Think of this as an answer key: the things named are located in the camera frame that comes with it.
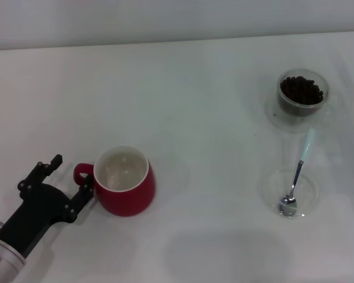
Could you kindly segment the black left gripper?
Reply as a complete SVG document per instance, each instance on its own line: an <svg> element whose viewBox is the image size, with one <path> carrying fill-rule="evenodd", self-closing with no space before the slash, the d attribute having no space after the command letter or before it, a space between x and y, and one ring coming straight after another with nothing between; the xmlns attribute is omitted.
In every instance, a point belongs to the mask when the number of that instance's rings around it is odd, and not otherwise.
<svg viewBox="0 0 354 283"><path fill-rule="evenodd" d="M46 231L57 222L72 223L93 197L93 177L87 175L71 200L59 189L43 183L63 162L56 154L50 164L38 162L18 184L22 204L0 228L0 241L28 256Z"/></svg>

